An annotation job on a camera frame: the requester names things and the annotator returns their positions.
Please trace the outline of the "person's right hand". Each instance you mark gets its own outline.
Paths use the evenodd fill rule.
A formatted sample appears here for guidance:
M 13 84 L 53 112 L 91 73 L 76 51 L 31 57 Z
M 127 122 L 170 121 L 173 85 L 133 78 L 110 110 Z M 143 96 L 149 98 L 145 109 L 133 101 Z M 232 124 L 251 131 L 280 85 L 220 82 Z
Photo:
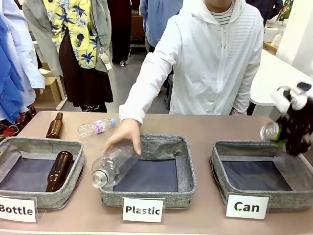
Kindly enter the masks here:
M 141 155 L 140 129 L 138 121 L 134 119 L 125 119 L 121 121 L 116 132 L 105 142 L 102 153 L 106 153 L 110 148 L 123 140 L 132 141 L 135 152 L 138 155 Z

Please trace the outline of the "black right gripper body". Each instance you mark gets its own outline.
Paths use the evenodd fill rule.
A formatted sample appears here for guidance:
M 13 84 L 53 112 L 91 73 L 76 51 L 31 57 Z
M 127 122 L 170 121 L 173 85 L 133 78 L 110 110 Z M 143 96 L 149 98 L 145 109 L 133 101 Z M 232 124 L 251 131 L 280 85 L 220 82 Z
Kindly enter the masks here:
M 297 156 L 308 152 L 313 145 L 313 99 L 308 98 L 301 110 L 289 107 L 286 114 L 276 122 L 281 127 L 279 141 L 285 144 L 289 155 Z

